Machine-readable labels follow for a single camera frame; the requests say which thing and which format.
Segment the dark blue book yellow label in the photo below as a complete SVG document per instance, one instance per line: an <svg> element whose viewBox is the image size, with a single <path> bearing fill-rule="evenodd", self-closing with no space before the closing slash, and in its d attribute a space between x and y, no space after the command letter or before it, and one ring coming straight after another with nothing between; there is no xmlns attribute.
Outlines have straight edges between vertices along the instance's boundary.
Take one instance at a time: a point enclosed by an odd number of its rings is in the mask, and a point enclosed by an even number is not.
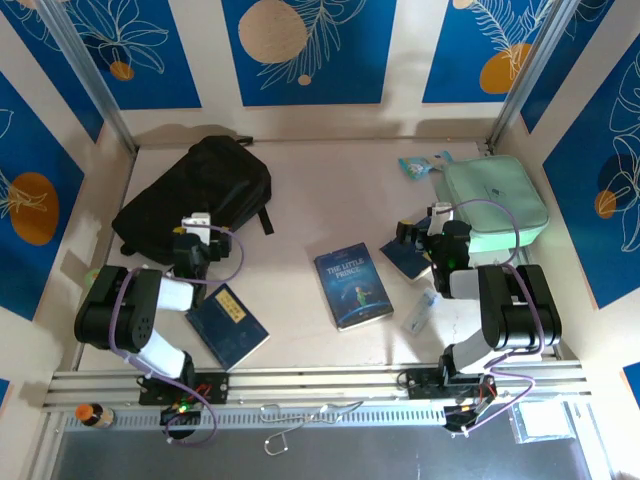
<svg viewBox="0 0 640 480"><path fill-rule="evenodd" d="M270 334L224 284L187 312L186 318L220 367L230 372L263 345Z"/></svg>

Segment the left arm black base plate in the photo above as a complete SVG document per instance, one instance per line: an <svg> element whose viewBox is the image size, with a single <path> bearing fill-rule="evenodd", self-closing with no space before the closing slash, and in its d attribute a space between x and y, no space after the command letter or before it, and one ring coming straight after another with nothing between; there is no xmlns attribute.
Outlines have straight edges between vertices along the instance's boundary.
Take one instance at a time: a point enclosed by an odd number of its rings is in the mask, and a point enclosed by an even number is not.
<svg viewBox="0 0 640 480"><path fill-rule="evenodd" d="M136 383L140 388L140 405L169 406L183 400L190 404L196 402L191 394L157 379L139 376ZM225 404L229 392L229 375L219 372L196 373L191 388L211 404Z"/></svg>

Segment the mint green zip case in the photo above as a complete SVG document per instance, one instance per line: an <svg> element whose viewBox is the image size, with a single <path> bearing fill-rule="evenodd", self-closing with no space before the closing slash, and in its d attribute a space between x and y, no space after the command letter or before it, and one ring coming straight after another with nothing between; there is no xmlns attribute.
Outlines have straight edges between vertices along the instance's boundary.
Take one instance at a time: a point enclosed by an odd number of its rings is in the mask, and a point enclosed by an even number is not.
<svg viewBox="0 0 640 480"><path fill-rule="evenodd" d="M454 218L471 226L470 251L483 253L513 249L519 228L520 244L527 246L549 223L548 210L520 161L497 155L454 161L442 167L436 187L440 200L469 205Z"/></svg>

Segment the aluminium mounting rail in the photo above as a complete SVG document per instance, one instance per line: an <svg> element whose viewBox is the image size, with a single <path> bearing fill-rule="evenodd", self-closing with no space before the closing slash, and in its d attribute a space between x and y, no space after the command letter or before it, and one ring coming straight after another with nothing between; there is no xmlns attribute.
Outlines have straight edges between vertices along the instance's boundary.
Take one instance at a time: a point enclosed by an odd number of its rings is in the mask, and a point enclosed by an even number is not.
<svg viewBox="0 0 640 480"><path fill-rule="evenodd" d="M409 365L240 369L230 374L226 393L229 405L260 406L311 404L312 401L367 400L371 403L404 401L408 391L398 385L398 375ZM499 369L498 394L512 398L524 391L525 376L535 380L532 397L582 396L592 393L578 361L511 363ZM138 375L132 370L60 372L53 375L44 399L47 411L65 411L81 403L116 407L139 404Z"/></svg>

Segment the clear plastic bag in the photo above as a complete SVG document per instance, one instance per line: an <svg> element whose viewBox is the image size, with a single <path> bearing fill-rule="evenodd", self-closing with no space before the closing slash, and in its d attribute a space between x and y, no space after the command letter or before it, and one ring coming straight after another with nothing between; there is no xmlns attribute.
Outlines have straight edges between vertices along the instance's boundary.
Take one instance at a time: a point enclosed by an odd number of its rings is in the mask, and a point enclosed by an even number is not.
<svg viewBox="0 0 640 480"><path fill-rule="evenodd" d="M559 401L519 402L511 407L509 421L518 444L574 437L565 406Z"/></svg>

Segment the black backpack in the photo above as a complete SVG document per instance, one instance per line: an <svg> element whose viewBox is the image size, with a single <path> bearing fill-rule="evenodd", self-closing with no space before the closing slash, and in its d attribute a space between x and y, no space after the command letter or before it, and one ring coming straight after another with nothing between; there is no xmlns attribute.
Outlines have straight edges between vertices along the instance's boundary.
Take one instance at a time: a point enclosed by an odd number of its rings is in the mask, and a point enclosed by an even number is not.
<svg viewBox="0 0 640 480"><path fill-rule="evenodd" d="M112 221L126 256L140 254L162 265L174 262L173 229L192 213L237 231L252 217L274 232L266 210L272 197L267 166L246 146L251 137L208 136L142 190Z"/></svg>

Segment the blue floral wall panel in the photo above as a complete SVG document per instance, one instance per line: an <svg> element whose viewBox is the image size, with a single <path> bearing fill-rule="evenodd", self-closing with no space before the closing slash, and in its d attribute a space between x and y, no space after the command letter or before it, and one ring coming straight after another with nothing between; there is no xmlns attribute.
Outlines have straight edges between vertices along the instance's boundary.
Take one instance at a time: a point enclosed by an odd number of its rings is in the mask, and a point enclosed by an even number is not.
<svg viewBox="0 0 640 480"><path fill-rule="evenodd" d="M36 10L34 0L0 0L0 11L96 143L104 119Z"/></svg>
<svg viewBox="0 0 640 480"><path fill-rule="evenodd" d="M34 318L84 173L0 73L0 306Z"/></svg>
<svg viewBox="0 0 640 480"><path fill-rule="evenodd" d="M502 102L554 0L449 0L423 102Z"/></svg>
<svg viewBox="0 0 640 480"><path fill-rule="evenodd" d="M543 164L596 304L640 287L640 35Z"/></svg>
<svg viewBox="0 0 640 480"><path fill-rule="evenodd" d="M69 0L64 8L120 109L201 106L169 0Z"/></svg>
<svg viewBox="0 0 640 480"><path fill-rule="evenodd" d="M615 0L580 0L520 114L532 133Z"/></svg>
<svg viewBox="0 0 640 480"><path fill-rule="evenodd" d="M397 0L221 0L246 107L378 104Z"/></svg>

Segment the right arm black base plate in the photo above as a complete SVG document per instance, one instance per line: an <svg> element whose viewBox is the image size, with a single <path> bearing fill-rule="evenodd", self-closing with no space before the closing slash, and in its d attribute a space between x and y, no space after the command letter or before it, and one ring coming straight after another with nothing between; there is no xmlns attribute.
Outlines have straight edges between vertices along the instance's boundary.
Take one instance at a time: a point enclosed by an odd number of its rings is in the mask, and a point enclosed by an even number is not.
<svg viewBox="0 0 640 480"><path fill-rule="evenodd" d="M490 400L497 396L494 378L484 374L450 375L446 369L410 368L404 373L411 400Z"/></svg>

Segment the dark bottle orange cap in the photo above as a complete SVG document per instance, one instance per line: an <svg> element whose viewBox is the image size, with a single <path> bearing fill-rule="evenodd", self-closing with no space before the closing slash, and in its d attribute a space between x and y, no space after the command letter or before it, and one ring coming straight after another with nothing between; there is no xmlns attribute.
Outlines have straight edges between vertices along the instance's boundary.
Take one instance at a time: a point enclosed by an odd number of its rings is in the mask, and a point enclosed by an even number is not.
<svg viewBox="0 0 640 480"><path fill-rule="evenodd" d="M75 409L75 417L83 425L92 428L109 428L115 421L115 412L97 403L80 404Z"/></svg>

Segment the clear plastic bottle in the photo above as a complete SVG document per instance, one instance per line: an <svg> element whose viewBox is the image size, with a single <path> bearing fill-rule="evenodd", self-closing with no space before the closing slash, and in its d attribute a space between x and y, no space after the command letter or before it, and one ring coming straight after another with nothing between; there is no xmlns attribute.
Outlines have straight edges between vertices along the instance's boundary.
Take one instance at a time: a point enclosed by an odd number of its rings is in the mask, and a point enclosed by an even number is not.
<svg viewBox="0 0 640 480"><path fill-rule="evenodd" d="M403 328L412 336L417 336L431 318L439 298L440 294L436 290L426 288L404 320Z"/></svg>

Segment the small dark blue book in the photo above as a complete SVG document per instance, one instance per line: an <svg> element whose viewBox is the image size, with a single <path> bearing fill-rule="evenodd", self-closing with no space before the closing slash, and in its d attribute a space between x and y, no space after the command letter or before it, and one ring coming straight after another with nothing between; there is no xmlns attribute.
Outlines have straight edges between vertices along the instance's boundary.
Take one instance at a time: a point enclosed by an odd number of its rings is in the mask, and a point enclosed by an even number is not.
<svg viewBox="0 0 640 480"><path fill-rule="evenodd" d="M422 231L428 229L429 223L429 217L424 217L414 225L417 230ZM394 238L382 246L380 251L410 283L421 279L431 270L432 262L428 254L420 255L415 251L414 245L401 245L397 242L397 225Z"/></svg>

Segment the blue white snack packet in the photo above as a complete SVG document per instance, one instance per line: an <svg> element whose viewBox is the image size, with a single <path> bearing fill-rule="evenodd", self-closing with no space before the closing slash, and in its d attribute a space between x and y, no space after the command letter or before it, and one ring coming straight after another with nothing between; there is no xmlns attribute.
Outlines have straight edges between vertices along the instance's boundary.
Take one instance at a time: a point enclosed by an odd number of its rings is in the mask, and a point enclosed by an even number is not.
<svg viewBox="0 0 640 480"><path fill-rule="evenodd" d="M419 180L433 170L442 171L445 165L451 164L453 158L448 151L441 151L428 156L402 157L398 163L411 180Z"/></svg>

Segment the blue Little Prince book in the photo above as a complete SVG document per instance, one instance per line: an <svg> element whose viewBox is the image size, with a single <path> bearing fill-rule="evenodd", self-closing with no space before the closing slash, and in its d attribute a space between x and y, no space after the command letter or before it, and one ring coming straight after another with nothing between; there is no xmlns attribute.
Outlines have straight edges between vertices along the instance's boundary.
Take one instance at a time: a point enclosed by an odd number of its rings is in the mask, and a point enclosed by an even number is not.
<svg viewBox="0 0 640 480"><path fill-rule="evenodd" d="M314 265L339 331L394 313L390 298L363 242L317 256Z"/></svg>

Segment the aluminium frame post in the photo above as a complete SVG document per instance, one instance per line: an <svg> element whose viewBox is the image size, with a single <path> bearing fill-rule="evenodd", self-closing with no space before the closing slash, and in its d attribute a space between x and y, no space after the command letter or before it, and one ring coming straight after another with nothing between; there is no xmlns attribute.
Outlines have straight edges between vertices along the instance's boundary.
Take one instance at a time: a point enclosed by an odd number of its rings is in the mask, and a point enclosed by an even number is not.
<svg viewBox="0 0 640 480"><path fill-rule="evenodd" d="M551 3L549 15L542 24L486 138L490 154L496 153L504 134L519 115L579 3L580 0L553 0Z"/></svg>
<svg viewBox="0 0 640 480"><path fill-rule="evenodd" d="M56 0L34 0L34 3L51 36L100 115L111 127L129 157L134 160L139 146L135 143L115 98L64 7Z"/></svg>

